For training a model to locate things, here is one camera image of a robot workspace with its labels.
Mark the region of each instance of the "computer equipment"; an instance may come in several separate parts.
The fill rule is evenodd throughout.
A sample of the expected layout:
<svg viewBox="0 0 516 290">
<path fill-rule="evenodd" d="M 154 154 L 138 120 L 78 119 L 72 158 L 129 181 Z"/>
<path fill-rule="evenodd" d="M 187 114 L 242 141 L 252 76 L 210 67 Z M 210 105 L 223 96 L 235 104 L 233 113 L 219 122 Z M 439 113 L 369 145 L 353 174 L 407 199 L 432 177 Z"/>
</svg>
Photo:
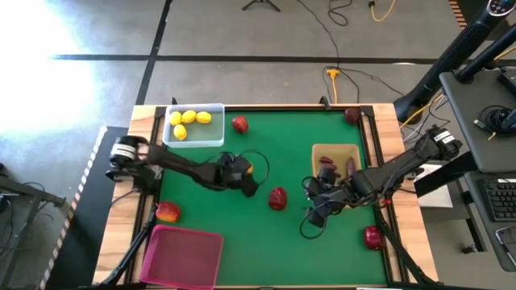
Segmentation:
<svg viewBox="0 0 516 290">
<path fill-rule="evenodd" d="M 477 185 L 493 222 L 516 222 L 516 179 L 494 177 Z"/>
</svg>

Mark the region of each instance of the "black pole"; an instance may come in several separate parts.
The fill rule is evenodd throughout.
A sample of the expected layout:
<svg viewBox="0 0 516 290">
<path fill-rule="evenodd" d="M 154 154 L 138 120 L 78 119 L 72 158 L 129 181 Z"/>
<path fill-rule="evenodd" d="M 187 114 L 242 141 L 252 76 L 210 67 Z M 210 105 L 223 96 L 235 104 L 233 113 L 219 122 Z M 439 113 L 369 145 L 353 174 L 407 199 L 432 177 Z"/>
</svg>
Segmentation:
<svg viewBox="0 0 516 290">
<path fill-rule="evenodd" d="M 494 60 L 500 53 L 504 52 L 516 40 L 516 25 L 513 25 L 504 35 L 489 45 L 470 64 L 456 74 L 456 79 L 466 83 L 473 79 L 473 76 L 485 68 L 488 63 Z"/>
<path fill-rule="evenodd" d="M 424 107 L 441 88 L 439 74 L 458 69 L 487 39 L 489 33 L 514 9 L 515 4 L 516 0 L 503 2 L 490 0 L 476 20 L 467 25 L 453 40 L 415 88 L 394 102 L 397 120 L 404 122 L 414 111 Z M 421 114 L 410 124 L 419 122 L 420 119 Z"/>
</svg>

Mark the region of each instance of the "yellow lemon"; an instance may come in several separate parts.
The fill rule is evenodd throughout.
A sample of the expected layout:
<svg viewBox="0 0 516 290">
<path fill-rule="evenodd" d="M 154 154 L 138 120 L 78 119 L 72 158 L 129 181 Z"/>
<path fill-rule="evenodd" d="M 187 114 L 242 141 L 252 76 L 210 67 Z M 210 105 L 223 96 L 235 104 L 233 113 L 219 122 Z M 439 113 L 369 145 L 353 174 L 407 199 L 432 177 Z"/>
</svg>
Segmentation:
<svg viewBox="0 0 516 290">
<path fill-rule="evenodd" d="M 170 125 L 176 126 L 181 124 L 181 113 L 175 111 L 170 115 Z"/>
<path fill-rule="evenodd" d="M 181 116 L 181 122 L 183 122 L 185 124 L 189 124 L 195 120 L 195 115 L 197 115 L 197 114 L 195 114 L 194 110 L 187 110 Z"/>
<path fill-rule="evenodd" d="M 176 125 L 174 127 L 174 136 L 181 141 L 186 139 L 186 128 L 181 124 Z"/>
<path fill-rule="evenodd" d="M 211 122 L 211 115 L 208 112 L 199 112 L 197 114 L 197 122 L 207 124 Z"/>
</svg>

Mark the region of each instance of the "gray concrete floor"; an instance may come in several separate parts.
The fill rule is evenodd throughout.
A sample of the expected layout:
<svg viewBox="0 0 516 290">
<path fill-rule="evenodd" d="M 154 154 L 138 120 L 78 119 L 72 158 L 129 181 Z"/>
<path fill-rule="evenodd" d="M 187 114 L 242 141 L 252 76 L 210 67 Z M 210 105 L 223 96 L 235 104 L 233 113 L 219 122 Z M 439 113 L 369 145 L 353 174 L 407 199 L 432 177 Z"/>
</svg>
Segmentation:
<svg viewBox="0 0 516 290">
<path fill-rule="evenodd" d="M 248 0 L 174 0 L 161 55 L 335 56 L 324 30 L 294 0 L 275 0 L 281 13 Z M 371 20 L 367 2 L 343 10 L 347 27 L 328 19 L 326 1 L 304 0 L 327 24 L 344 57 L 435 58 L 460 32 L 447 0 L 399 0 L 383 23 Z M 37 181 L 71 197 L 81 178 L 99 127 L 128 126 L 146 62 L 45 60 L 55 54 L 148 54 L 164 0 L 36 1 L 13 3 L 2 20 L 2 60 L 10 75 L 0 101 L 0 160 L 17 180 Z M 378 2 L 384 13 L 387 2 Z M 157 62 L 145 104 L 179 102 L 316 102 L 327 89 L 325 64 Z M 406 93 L 428 70 L 426 65 L 342 64 L 380 77 Z M 349 73 L 362 102 L 392 102 L 398 94 L 359 73 Z M 355 102 L 356 88 L 337 80 L 340 102 Z M 459 139 L 449 105 L 436 114 Z M 425 125 L 440 123 L 433 118 Z M 31 228 L 13 285 L 38 284 L 47 266 L 64 214 L 47 207 Z M 0 217 L 0 225 L 5 221 Z M 427 222 L 435 263 L 447 284 L 513 288 L 516 275 L 497 265 L 492 251 L 462 255 L 470 243 L 465 223 Z"/>
</svg>

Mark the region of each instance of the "pink plastic tray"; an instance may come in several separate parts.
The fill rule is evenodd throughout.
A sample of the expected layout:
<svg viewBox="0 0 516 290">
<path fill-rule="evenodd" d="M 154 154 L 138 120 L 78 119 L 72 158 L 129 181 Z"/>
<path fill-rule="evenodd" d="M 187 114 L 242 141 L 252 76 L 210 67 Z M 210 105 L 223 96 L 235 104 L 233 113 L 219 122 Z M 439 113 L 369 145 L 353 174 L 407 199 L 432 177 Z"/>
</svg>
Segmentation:
<svg viewBox="0 0 516 290">
<path fill-rule="evenodd" d="M 140 279 L 177 288 L 213 289 L 222 249 L 220 234 L 155 226 Z"/>
</svg>

